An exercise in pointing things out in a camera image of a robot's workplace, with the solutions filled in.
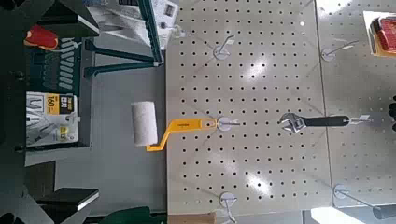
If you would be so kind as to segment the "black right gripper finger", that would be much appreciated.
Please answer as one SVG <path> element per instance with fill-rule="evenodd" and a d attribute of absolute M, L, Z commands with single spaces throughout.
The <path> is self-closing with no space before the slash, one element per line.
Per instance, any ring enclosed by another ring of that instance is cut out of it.
<path fill-rule="evenodd" d="M 83 0 L 54 0 L 37 24 L 58 37 L 97 37 L 100 34 Z"/>
<path fill-rule="evenodd" d="M 99 198 L 99 189 L 60 188 L 36 202 L 54 224 L 83 224 Z"/>

